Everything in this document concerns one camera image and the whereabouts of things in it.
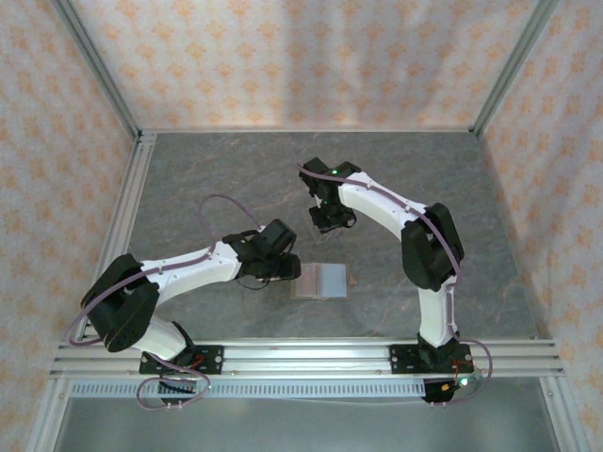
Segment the aluminium left side rail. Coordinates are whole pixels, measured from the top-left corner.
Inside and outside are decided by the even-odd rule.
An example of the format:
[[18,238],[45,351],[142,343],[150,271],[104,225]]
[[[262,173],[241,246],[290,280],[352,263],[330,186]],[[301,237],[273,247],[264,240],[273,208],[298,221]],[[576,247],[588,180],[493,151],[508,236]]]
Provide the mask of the aluminium left side rail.
[[157,133],[144,130],[129,156],[110,227],[92,277],[93,283],[99,279],[116,257],[128,250],[140,198],[154,152],[156,137]]

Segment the grey metal panel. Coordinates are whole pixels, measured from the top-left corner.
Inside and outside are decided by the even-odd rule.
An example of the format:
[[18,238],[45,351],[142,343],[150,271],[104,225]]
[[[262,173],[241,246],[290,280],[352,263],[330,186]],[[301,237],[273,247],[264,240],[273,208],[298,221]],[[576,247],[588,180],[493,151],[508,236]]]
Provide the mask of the grey metal panel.
[[53,452],[559,452],[540,401],[504,388],[459,406],[206,399],[146,412],[70,401]]

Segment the small grey box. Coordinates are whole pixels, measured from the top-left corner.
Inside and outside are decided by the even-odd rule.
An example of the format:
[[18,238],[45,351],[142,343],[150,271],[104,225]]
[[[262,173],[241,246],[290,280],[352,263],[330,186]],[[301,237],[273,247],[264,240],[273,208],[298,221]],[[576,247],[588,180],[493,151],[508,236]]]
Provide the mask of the small grey box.
[[[321,266],[322,266],[323,264],[332,264],[332,263],[316,263],[316,264],[320,264],[320,269],[321,269]],[[292,297],[293,299],[310,299],[310,298],[303,298],[303,297],[301,297],[301,296],[300,296],[300,295],[297,293],[297,285],[298,285],[298,279],[299,279],[299,278],[295,279],[295,280],[292,282],[292,284],[291,284],[291,297]],[[323,298],[321,295],[319,295],[317,298],[312,298],[312,299],[317,299],[317,300],[330,300],[330,299]]]

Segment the black right electronics board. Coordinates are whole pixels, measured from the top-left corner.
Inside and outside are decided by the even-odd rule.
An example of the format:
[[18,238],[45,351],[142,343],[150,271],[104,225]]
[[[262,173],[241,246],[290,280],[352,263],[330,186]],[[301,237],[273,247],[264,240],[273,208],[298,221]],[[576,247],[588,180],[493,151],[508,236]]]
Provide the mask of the black right electronics board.
[[483,381],[474,377],[459,379],[425,379],[422,399],[430,406],[460,405],[477,396],[484,388]]

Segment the aluminium left frame leg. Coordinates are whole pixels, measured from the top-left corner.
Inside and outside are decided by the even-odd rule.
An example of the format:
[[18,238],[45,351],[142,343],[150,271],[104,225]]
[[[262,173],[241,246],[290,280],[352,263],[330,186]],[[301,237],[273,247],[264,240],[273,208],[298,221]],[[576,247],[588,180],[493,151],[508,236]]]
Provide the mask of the aluminium left frame leg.
[[54,451],[71,390],[70,379],[50,379],[47,382],[25,452]]

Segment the pale pink card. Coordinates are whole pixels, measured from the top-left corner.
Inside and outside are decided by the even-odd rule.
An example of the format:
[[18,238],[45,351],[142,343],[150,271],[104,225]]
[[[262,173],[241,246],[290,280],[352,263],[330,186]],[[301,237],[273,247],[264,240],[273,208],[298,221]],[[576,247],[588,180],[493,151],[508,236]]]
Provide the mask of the pale pink card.
[[303,298],[317,298],[320,291],[320,264],[303,264],[298,279],[297,293]]

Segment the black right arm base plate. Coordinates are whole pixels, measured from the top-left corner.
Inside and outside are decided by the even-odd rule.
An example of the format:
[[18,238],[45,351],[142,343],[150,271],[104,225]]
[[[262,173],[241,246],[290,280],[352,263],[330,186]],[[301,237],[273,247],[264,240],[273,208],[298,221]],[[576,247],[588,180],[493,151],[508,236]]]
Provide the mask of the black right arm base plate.
[[389,347],[393,374],[470,374],[475,370],[465,344],[434,348],[424,344],[395,344]]

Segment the black electronics board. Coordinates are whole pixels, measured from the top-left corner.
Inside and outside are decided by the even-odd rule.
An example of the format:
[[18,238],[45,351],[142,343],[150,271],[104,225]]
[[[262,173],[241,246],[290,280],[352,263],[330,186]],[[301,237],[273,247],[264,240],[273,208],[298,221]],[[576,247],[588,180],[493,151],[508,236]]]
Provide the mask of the black electronics board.
[[166,410],[182,410],[200,400],[210,389],[210,384],[198,380],[161,380],[157,393]]
[[430,406],[460,405],[477,396],[484,388],[483,381],[474,377],[459,379],[425,379],[422,399]]

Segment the aluminium left corner post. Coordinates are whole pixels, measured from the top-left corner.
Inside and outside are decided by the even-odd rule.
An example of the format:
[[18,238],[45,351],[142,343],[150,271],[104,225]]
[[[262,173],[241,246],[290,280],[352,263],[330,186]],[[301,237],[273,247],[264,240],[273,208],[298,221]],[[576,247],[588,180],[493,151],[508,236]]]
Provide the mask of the aluminium left corner post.
[[138,142],[142,134],[141,129],[138,127],[134,115],[123,98],[101,53],[93,39],[90,37],[90,33],[76,11],[72,0],[50,0],[50,3],[74,39],[79,53],[89,66],[96,81],[100,85],[102,92],[105,94],[114,112],[117,114],[127,135],[135,142]]

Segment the aluminium right frame leg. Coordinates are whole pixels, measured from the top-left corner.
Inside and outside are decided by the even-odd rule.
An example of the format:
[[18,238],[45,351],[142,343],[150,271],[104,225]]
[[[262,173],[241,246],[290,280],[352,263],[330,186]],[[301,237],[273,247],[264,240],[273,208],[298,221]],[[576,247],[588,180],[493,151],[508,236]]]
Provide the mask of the aluminium right frame leg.
[[574,452],[573,433],[557,379],[543,377],[539,378],[539,381],[560,452]]

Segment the aluminium corner post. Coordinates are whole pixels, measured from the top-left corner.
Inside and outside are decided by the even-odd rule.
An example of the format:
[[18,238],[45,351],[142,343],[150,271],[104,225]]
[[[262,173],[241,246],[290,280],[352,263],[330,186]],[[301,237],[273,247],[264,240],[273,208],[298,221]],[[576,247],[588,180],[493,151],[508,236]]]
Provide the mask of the aluminium corner post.
[[123,98],[101,53],[93,39],[90,37],[90,33],[76,11],[72,0],[50,0],[50,3],[74,39],[79,53],[89,66],[96,81],[100,85],[102,92],[105,94],[114,112],[117,114],[127,135],[135,142],[138,142],[142,134],[141,129],[138,127],[134,115]]
[[480,138],[526,62],[560,0],[538,0],[468,132]]

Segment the blue-grey card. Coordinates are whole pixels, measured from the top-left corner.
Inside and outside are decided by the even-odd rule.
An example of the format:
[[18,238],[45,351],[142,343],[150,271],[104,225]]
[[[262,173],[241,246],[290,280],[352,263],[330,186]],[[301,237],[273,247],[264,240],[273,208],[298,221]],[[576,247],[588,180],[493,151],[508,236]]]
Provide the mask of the blue-grey card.
[[344,264],[323,264],[320,270],[319,294],[326,299],[347,296],[347,268]]

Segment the aluminium right corner post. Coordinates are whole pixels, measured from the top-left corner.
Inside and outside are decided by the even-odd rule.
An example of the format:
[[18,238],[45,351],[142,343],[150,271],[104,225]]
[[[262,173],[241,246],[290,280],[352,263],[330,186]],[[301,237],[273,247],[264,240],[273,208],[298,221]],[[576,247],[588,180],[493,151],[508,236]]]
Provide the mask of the aluminium right corner post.
[[560,0],[538,0],[468,132],[480,138],[526,62]]

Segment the aluminium frame leg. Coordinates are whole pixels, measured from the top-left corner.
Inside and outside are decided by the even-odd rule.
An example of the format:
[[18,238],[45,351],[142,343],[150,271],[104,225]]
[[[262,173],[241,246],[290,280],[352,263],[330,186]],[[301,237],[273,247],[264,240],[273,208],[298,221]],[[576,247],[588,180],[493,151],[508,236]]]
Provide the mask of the aluminium frame leg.
[[557,379],[543,377],[539,378],[539,381],[560,452],[574,452],[573,433]]
[[71,390],[70,379],[50,379],[47,382],[25,452],[54,451]]

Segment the clear acrylic card holder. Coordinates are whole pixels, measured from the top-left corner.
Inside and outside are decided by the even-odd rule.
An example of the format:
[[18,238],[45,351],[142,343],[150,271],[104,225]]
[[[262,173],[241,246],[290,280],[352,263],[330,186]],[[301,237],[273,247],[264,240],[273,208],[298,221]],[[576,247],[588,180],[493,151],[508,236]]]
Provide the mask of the clear acrylic card holder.
[[336,228],[323,234],[311,220],[307,222],[307,227],[312,239],[316,244],[324,244],[327,241],[334,241],[337,238],[345,236],[350,231],[349,228]]

